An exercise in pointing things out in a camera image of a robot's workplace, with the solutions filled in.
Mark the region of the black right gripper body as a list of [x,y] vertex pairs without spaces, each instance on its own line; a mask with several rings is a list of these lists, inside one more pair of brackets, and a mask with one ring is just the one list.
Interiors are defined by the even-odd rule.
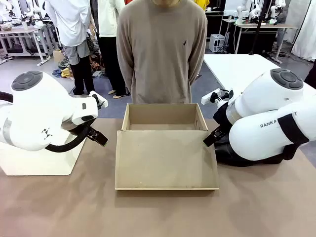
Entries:
[[225,102],[222,106],[220,106],[217,109],[217,111],[213,115],[213,119],[218,124],[218,127],[216,128],[216,130],[220,132],[229,132],[232,127],[232,124],[228,120],[228,117],[226,115],[227,107],[228,107],[228,102]]

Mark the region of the brown cardboard shoe box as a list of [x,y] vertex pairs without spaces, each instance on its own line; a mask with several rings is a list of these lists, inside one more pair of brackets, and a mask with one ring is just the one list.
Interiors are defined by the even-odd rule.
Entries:
[[128,104],[117,132],[115,189],[219,189],[208,134],[198,104]]

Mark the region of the small cardboard box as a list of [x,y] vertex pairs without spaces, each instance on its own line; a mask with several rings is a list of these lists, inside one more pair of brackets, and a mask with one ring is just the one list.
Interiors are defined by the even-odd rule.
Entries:
[[53,60],[54,62],[60,64],[65,59],[63,51],[60,49],[56,49],[53,51]]

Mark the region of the white table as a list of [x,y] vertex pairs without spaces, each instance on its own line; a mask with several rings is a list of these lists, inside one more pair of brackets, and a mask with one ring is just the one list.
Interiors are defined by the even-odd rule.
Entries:
[[206,54],[204,62],[223,89],[234,94],[244,89],[266,71],[278,68],[268,59],[248,54]]

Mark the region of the white plastic bin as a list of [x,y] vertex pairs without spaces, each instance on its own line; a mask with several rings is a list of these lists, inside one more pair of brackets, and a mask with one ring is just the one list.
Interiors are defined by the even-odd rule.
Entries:
[[83,148],[78,146],[64,153],[46,149],[26,151],[0,140],[0,168],[7,176],[45,176],[71,174]]

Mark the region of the pile of clothes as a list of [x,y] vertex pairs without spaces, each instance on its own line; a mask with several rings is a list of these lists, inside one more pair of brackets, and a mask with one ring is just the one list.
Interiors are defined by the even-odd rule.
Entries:
[[[103,66],[103,60],[102,60],[102,56],[101,56],[97,41],[92,40],[91,37],[88,36],[87,44],[90,50],[89,61],[90,61],[92,77],[99,78],[99,77],[105,76],[105,68]],[[66,56],[66,52],[64,48],[62,48],[61,50],[63,51],[65,59],[60,64],[58,64],[58,68],[52,72],[52,75],[56,78],[67,78],[67,79],[74,80],[73,72],[70,67],[69,59]]]

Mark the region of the person in cream top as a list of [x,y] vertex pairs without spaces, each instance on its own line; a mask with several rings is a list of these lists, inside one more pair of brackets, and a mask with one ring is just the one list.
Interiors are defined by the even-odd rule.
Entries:
[[106,74],[112,90],[108,94],[114,99],[128,95],[119,67],[117,53],[117,26],[124,0],[90,0],[92,17],[97,29],[97,40]]

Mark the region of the person in beige sweater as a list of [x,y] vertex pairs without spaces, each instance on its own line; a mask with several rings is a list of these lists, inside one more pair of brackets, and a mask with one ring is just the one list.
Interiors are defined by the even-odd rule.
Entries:
[[119,14],[120,70],[135,104],[192,100],[206,48],[207,18],[193,0],[132,0]]

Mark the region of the black pole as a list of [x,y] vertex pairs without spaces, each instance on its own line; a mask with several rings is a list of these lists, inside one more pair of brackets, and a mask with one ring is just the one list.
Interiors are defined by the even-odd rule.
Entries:
[[261,29],[261,24],[262,24],[263,19],[264,19],[264,13],[265,13],[265,10],[266,10],[266,6],[267,6],[267,1],[268,0],[261,0],[262,1],[262,6],[261,7],[259,5],[259,0],[252,0],[252,1],[253,1],[252,5],[254,5],[254,8],[249,12],[249,18],[254,17],[257,13],[260,13],[260,15],[259,15],[259,21],[257,23],[257,28],[256,28],[256,32],[255,32],[252,48],[251,48],[251,51],[250,51],[249,55],[253,55],[254,54],[254,49],[255,49],[255,46],[256,46],[256,43],[257,43],[257,39],[258,39],[258,36],[259,36],[259,32],[260,32],[260,29]]

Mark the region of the wooden top background desk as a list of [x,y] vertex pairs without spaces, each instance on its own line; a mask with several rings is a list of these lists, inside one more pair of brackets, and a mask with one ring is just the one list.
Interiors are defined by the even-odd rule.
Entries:
[[[240,28],[240,31],[239,31],[239,34],[238,34],[238,38],[237,38],[237,45],[235,46],[234,48],[234,54],[237,54],[238,53],[238,49],[239,49],[239,42],[240,42],[240,38],[241,38],[241,34],[242,33],[247,33],[247,31],[249,29],[256,29],[257,28],[257,24],[250,24],[250,23],[247,23],[247,24],[238,24],[236,25],[234,23],[234,26],[235,26],[235,29],[237,27]],[[280,61],[278,58],[279,58],[279,54],[281,52],[281,49],[282,49],[282,46],[283,46],[283,42],[284,42],[284,37],[285,37],[285,34],[288,30],[295,30],[297,31],[298,30],[298,27],[294,27],[293,25],[289,25],[289,24],[268,24],[268,23],[264,23],[263,25],[261,25],[261,29],[260,29],[260,32],[263,32],[263,33],[268,33],[268,31],[262,31],[262,29],[284,29],[284,34],[283,36],[281,37],[282,41],[281,43],[279,44],[278,48],[277,48],[277,52],[276,52],[276,55],[275,57],[272,57],[272,59],[279,63],[279,64],[282,64],[282,61]]]

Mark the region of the person in yellow top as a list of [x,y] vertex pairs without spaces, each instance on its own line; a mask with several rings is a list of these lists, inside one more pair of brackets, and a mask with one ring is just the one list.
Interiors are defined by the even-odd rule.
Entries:
[[204,11],[206,10],[207,6],[210,4],[210,0],[194,0],[194,2],[200,6]]

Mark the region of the white hanging coat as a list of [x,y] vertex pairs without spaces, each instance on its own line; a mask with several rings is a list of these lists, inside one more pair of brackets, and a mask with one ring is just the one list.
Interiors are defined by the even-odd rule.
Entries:
[[310,0],[291,53],[308,61],[316,61],[316,0]]

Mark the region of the person in white shirt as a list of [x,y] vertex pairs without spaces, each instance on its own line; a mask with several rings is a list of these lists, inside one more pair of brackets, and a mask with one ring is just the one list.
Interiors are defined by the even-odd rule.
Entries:
[[88,0],[45,0],[45,11],[57,27],[60,42],[69,59],[75,79],[73,94],[82,96],[94,90],[90,50],[86,40],[91,11]]

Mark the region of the grey background desk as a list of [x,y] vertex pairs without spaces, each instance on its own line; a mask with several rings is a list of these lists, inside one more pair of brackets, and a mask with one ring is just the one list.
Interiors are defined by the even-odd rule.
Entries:
[[38,66],[48,62],[53,53],[53,45],[46,26],[29,26],[27,29],[13,27],[0,31],[0,45],[5,59],[14,57],[39,57]]

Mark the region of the white cube frame device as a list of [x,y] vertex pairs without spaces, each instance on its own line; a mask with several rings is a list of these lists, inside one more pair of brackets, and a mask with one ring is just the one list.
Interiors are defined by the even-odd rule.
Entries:
[[213,53],[219,52],[224,44],[225,37],[221,34],[211,34],[209,50]]

